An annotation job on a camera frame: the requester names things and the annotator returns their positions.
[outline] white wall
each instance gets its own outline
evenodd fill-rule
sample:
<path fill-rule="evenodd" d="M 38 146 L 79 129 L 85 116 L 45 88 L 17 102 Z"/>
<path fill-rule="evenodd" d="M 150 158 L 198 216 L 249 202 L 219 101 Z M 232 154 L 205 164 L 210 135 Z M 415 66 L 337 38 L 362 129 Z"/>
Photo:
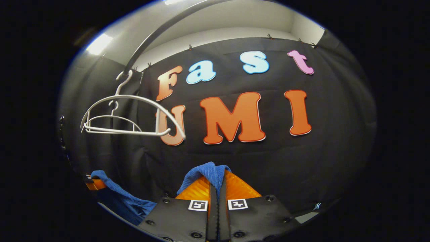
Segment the white wall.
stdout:
<path fill-rule="evenodd" d="M 106 53 L 106 58 L 126 65 L 148 35 L 167 20 L 200 1 L 185 0 L 166 5 L 163 1 L 157 0 L 124 16 L 102 31 L 113 37 L 113 40 L 101 55 Z"/>
<path fill-rule="evenodd" d="M 308 17 L 294 12 L 294 23 L 291 34 L 304 43 L 318 43 L 323 36 L 324 29 Z"/>
<path fill-rule="evenodd" d="M 229 40 L 246 37 L 267 37 L 270 34 L 274 38 L 297 40 L 297 37 L 290 33 L 266 28 L 219 28 L 199 33 L 189 34 L 167 43 L 161 44 L 153 49 L 144 52 L 136 61 L 133 68 L 137 66 L 138 71 L 142 71 L 151 65 L 165 59 L 171 55 L 187 50 L 189 45 L 197 47 L 207 43 L 221 40 Z"/>

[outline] orange letter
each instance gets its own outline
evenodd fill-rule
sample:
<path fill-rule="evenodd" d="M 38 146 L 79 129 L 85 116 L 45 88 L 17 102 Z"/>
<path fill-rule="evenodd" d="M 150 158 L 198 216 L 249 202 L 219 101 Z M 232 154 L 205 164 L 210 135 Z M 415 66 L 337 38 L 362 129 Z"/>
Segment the orange letter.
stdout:
<path fill-rule="evenodd" d="M 182 66 L 178 65 L 177 67 L 158 77 L 158 80 L 160 81 L 160 89 L 158 91 L 157 101 L 165 99 L 173 93 L 173 91 L 169 89 L 169 84 L 172 87 L 176 85 L 176 80 L 178 79 L 176 73 L 181 73 L 181 71 Z"/>
<path fill-rule="evenodd" d="M 203 142 L 208 145 L 220 144 L 222 136 L 218 135 L 218 126 L 229 142 L 234 140 L 237 129 L 242 123 L 242 142 L 261 141 L 266 134 L 261 131 L 258 114 L 259 93 L 242 93 L 237 99 L 233 113 L 227 109 L 219 97 L 209 97 L 200 101 L 200 106 L 206 111 L 207 136 Z"/>
<path fill-rule="evenodd" d="M 293 115 L 293 126 L 290 129 L 291 135 L 307 134 L 311 131 L 311 126 L 307 122 L 306 106 L 304 99 L 306 92 L 301 90 L 291 90 L 284 93 L 285 97 L 291 103 L 291 112 Z"/>
<path fill-rule="evenodd" d="M 174 108 L 172 108 L 172 114 L 175 117 L 176 122 L 182 127 L 182 130 L 185 132 L 184 129 L 184 116 L 183 113 L 185 111 L 184 105 L 179 105 Z M 159 120 L 159 126 L 158 126 L 158 132 L 164 132 L 167 129 L 167 116 L 165 113 L 160 112 L 160 118 Z M 161 140 L 166 144 L 170 146 L 177 146 L 182 141 L 184 141 L 184 138 L 182 137 L 181 133 L 178 131 L 178 128 L 176 127 L 176 135 L 171 136 L 170 134 L 166 134 L 164 136 L 160 137 Z"/>

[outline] curved metal rod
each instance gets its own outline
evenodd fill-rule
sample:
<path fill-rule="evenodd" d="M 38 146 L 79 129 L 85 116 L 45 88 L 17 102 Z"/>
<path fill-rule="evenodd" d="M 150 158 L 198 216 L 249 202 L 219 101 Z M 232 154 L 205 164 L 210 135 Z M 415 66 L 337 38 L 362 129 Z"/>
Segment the curved metal rod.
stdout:
<path fill-rule="evenodd" d="M 82 117 L 82 121 L 81 121 L 81 124 L 80 124 L 80 128 L 82 129 L 83 127 L 84 127 L 84 124 L 85 123 L 88 123 L 89 122 L 89 120 L 90 120 L 90 118 L 89 118 L 89 113 L 90 113 L 90 111 L 91 111 L 91 109 L 92 108 L 94 108 L 96 105 L 98 105 L 99 103 L 101 103 L 101 102 L 104 102 L 104 101 L 108 101 L 108 100 L 112 100 L 112 99 L 134 99 L 134 100 L 138 100 L 138 101 L 143 101 L 143 102 L 146 102 L 146 103 L 149 103 L 149 104 L 151 104 L 152 106 L 154 106 L 154 107 L 156 107 L 156 108 L 158 108 L 160 111 L 162 111 L 163 113 L 165 113 L 166 114 L 166 116 L 167 117 L 169 117 L 170 118 L 170 120 L 173 122 L 173 124 L 176 126 L 176 129 L 179 131 L 179 133 L 182 135 L 182 137 L 185 139 L 185 133 L 184 133 L 184 131 L 182 130 L 182 128 L 181 128 L 181 126 L 178 124 L 178 122 L 176 121 L 176 119 L 172 116 L 172 114 L 169 112 L 169 111 L 167 111 L 163 106 L 161 106 L 160 104 L 158 104 L 158 103 L 156 103 L 156 102 L 154 102 L 154 101 L 152 101 L 152 100 L 149 100 L 149 99 L 147 99 L 147 98 L 144 98 L 144 97 L 141 97 L 141 96 L 134 96 L 134 95 L 115 95 L 115 96 L 108 96 L 108 97 L 105 97 L 105 98 L 103 98 L 103 99 L 100 99 L 99 101 L 97 101 L 96 103 L 94 103 L 86 112 L 85 112 L 85 114 L 84 114 L 84 116 Z M 94 129 L 94 130 L 97 130 L 97 129 L 99 129 L 100 131 L 109 131 L 109 132 L 111 132 L 111 131 L 113 131 L 112 129 L 101 129 L 101 128 L 97 128 L 97 129 L 95 129 L 94 127 L 89 127 L 90 129 Z"/>
<path fill-rule="evenodd" d="M 134 123 L 133 121 L 131 121 L 131 120 L 127 119 L 127 118 L 120 117 L 120 116 L 114 116 L 114 115 L 100 115 L 100 116 L 95 116 L 95 117 L 91 118 L 90 120 L 88 120 L 88 123 L 91 120 L 94 120 L 94 119 L 97 119 L 97 118 L 119 118 L 119 119 L 122 119 L 122 120 L 125 120 L 125 121 L 128 121 L 128 122 L 132 123 L 133 124 L 133 131 L 134 131 L 134 126 L 136 126 L 139 129 L 139 131 L 142 132 L 142 129 L 136 123 Z"/>
<path fill-rule="evenodd" d="M 223 3 L 223 2 L 228 2 L 228 1 L 231 1 L 231 0 L 204 0 L 200 3 L 196 3 L 196 4 L 188 7 L 183 12 L 179 13 L 175 17 L 171 18 L 170 20 L 168 20 L 167 22 L 162 24 L 158 29 L 156 29 L 148 37 L 146 37 L 146 39 L 140 44 L 140 46 L 137 48 L 137 50 L 134 52 L 134 54 L 130 58 L 129 62 L 127 63 L 123 73 L 128 73 L 132 69 L 134 63 L 137 61 L 139 56 L 145 51 L 145 49 L 148 48 L 148 46 L 158 36 L 160 36 L 164 31 L 166 31 L 168 28 L 172 27 L 174 24 L 176 24 L 180 20 L 188 17 L 189 15 L 191 15 L 191 14 L 193 14 L 199 10 L 202 10 L 206 7 L 209 7 L 209 6 L 218 4 L 218 3 Z"/>

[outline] screw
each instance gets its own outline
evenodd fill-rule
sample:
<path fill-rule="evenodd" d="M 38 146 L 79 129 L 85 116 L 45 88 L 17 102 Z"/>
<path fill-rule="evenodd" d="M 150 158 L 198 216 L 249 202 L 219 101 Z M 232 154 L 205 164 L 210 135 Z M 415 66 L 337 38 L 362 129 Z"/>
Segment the screw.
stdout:
<path fill-rule="evenodd" d="M 284 218 L 283 223 L 289 223 L 292 220 L 291 217 Z"/>
<path fill-rule="evenodd" d="M 191 236 L 196 238 L 196 239 L 200 239 L 203 237 L 203 235 L 201 233 L 197 233 L 197 232 L 192 233 Z"/>
<path fill-rule="evenodd" d="M 274 198 L 274 197 L 272 197 L 272 196 L 267 196 L 267 197 L 266 197 L 266 200 L 268 200 L 269 202 L 271 202 L 271 201 L 275 200 L 275 198 Z"/>
<path fill-rule="evenodd" d="M 236 232 L 236 233 L 233 234 L 233 236 L 236 237 L 236 238 L 240 238 L 240 237 L 245 236 L 245 233 L 244 232 Z"/>

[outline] black fabric backdrop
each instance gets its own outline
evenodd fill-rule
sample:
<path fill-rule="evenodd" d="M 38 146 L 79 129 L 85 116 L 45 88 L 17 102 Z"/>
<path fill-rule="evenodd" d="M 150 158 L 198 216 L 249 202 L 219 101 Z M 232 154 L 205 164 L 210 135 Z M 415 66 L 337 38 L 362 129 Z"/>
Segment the black fabric backdrop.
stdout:
<path fill-rule="evenodd" d="M 186 106 L 183 116 L 187 138 L 178 146 L 168 146 L 158 137 L 80 133 L 81 117 L 94 102 L 115 93 L 120 83 L 115 77 L 123 68 L 106 58 L 83 53 L 69 70 L 58 113 L 67 121 L 64 139 L 71 151 L 72 166 L 82 175 L 104 170 L 133 195 L 157 201 L 165 193 L 174 196 L 190 169 L 212 161 L 228 165 L 261 194 L 276 195 L 292 213 L 313 209 L 318 202 L 329 204 L 340 198 L 365 166 L 376 129 L 376 107 L 366 77 L 351 55 L 345 56 L 346 51 L 334 53 L 334 47 L 314 49 L 299 41 L 268 38 L 224 40 L 172 55 L 145 69 L 143 76 L 135 72 L 120 94 L 155 100 L 157 78 L 178 65 L 183 67 L 177 84 L 170 87 L 173 94 L 159 102 L 167 110 Z M 313 75 L 297 67 L 287 55 L 292 50 L 306 56 Z M 261 74 L 244 72 L 239 56 L 246 51 L 266 54 L 269 70 Z M 188 68 L 201 60 L 213 62 L 216 77 L 187 84 Z M 312 131 L 306 135 L 289 134 L 291 106 L 284 97 L 288 90 L 307 93 L 305 103 Z M 218 145 L 204 144 L 206 118 L 200 101 L 218 96 L 232 111 L 238 96 L 250 91 L 261 94 L 258 105 L 266 139 L 243 143 L 236 138 L 231 143 L 224 140 Z M 97 105 L 91 117 L 109 114 L 110 110 L 107 101 Z M 120 99 L 115 115 L 152 131 L 155 112 L 155 107 L 144 102 Z M 110 119 L 96 120 L 92 125 L 109 127 Z M 131 128 L 122 121 L 115 121 L 114 127 Z"/>

